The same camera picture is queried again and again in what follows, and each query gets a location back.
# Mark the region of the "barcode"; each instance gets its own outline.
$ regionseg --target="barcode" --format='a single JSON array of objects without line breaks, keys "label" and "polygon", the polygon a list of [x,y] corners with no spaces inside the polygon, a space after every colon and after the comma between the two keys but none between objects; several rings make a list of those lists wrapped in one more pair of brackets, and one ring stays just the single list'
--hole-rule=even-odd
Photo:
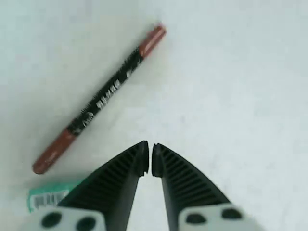
[{"label": "barcode", "polygon": [[33,195],[31,196],[30,202],[31,207],[36,210],[40,207],[48,207],[48,206],[55,206],[60,201],[62,201],[63,198],[65,198],[68,195],[69,191],[61,191],[61,192],[48,192],[40,195]]}]

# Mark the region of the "black pen label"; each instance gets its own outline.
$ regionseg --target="black pen label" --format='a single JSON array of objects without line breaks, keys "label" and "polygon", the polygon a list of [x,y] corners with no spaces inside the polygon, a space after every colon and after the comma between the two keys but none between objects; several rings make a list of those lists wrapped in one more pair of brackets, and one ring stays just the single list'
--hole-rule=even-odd
[{"label": "black pen label", "polygon": [[69,124],[67,129],[74,135],[79,135],[94,119],[96,114],[107,105],[109,99],[120,89],[121,85],[130,77],[142,60],[143,57],[139,54],[139,50],[136,49],[121,68],[96,93],[80,114]]}]

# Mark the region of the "white table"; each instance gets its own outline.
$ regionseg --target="white table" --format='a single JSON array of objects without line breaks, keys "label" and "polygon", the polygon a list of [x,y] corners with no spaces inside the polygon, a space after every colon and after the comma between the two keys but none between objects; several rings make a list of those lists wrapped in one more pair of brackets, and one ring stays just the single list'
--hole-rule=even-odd
[{"label": "white table", "polygon": [[[162,43],[35,175],[35,159],[159,21]],[[307,230],[307,25],[299,0],[1,1],[2,229],[26,218],[29,188],[83,178],[148,140],[192,162],[267,230]],[[168,230],[151,175],[128,225],[145,229]]]}]

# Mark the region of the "brown pen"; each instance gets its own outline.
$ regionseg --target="brown pen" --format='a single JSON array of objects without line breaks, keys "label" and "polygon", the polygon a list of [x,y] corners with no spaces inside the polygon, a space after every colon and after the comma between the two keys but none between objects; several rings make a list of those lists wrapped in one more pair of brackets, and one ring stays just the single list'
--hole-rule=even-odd
[{"label": "brown pen", "polygon": [[54,142],[35,161],[32,168],[36,174],[44,174],[62,156],[65,150],[74,142],[77,136],[87,127],[99,111],[108,103],[111,96],[130,77],[131,73],[146,58],[165,35],[166,29],[157,25],[149,32],[147,38],[126,59],[121,68],[95,94],[86,107],[61,132]]}]

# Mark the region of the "pen barrel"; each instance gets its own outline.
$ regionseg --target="pen barrel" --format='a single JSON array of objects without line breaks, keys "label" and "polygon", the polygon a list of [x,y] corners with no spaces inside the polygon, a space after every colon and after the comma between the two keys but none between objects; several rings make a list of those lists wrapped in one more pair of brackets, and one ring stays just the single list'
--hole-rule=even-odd
[{"label": "pen barrel", "polygon": [[54,164],[54,162],[62,156],[75,139],[76,136],[74,136],[70,131],[67,129],[63,130],[32,165],[33,171],[36,174],[44,174]]},{"label": "pen barrel", "polygon": [[44,174],[65,150],[74,142],[76,137],[88,126],[108,103],[109,99],[122,84],[130,77],[131,73],[147,57],[166,30],[162,25],[148,33],[146,39],[137,47],[126,59],[121,68],[108,80],[108,82],[94,95],[90,102],[81,110],[79,115],[62,131],[56,140],[46,149],[46,151],[33,164],[33,171],[37,174]]}]

